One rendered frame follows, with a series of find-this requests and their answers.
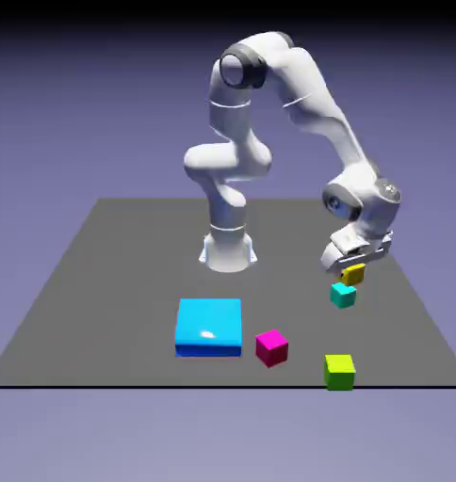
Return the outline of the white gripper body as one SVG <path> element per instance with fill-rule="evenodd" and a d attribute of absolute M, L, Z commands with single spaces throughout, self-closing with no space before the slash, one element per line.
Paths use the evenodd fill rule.
<path fill-rule="evenodd" d="M 382 259 L 390 250 L 393 232 L 388 231 L 377 250 L 364 251 L 358 249 L 353 253 L 343 254 L 339 248 L 331 242 L 324 250 L 320 261 L 327 272 L 341 273 L 344 269 L 359 264 L 367 264 Z"/>

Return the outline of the small yellow cube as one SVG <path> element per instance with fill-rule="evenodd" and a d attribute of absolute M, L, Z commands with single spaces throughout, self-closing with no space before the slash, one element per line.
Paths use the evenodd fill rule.
<path fill-rule="evenodd" d="M 341 271 L 339 281 L 346 286 L 355 286 L 364 280 L 365 264 L 351 265 Z"/>

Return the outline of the small teal cube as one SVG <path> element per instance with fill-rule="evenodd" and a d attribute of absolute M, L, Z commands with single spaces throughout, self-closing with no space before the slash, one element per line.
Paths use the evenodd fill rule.
<path fill-rule="evenodd" d="M 342 282 L 331 285 L 330 301 L 339 309 L 353 306 L 356 301 L 357 289 Z"/>

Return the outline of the small magenta cube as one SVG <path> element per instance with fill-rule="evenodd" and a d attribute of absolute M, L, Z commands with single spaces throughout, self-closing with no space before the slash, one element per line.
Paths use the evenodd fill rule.
<path fill-rule="evenodd" d="M 277 329 L 257 334 L 255 355 L 268 368 L 285 362 L 288 358 L 288 340 Z"/>

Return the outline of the small lime green cube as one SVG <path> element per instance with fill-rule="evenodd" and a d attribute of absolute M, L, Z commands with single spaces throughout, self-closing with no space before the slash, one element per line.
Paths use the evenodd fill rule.
<path fill-rule="evenodd" d="M 327 354 L 324 361 L 324 380 L 329 391 L 351 391 L 356 370 L 350 354 Z"/>

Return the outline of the large blue box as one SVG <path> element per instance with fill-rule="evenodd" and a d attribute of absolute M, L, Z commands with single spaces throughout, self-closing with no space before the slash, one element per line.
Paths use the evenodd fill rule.
<path fill-rule="evenodd" d="M 240 357 L 239 298 L 181 298 L 174 332 L 178 357 Z"/>

